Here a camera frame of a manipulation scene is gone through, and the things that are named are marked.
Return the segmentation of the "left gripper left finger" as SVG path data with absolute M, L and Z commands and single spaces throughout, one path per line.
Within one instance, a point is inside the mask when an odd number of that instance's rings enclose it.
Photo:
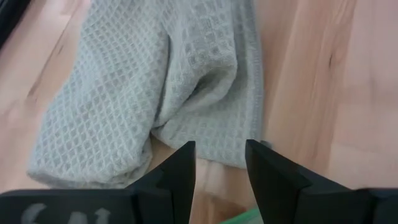
M 195 142 L 189 141 L 127 187 L 132 190 L 133 222 L 188 224 L 195 182 Z

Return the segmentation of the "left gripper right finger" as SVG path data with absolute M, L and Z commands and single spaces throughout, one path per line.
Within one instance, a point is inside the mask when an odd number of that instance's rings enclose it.
M 373 197 L 246 141 L 249 180 L 264 223 L 372 223 Z

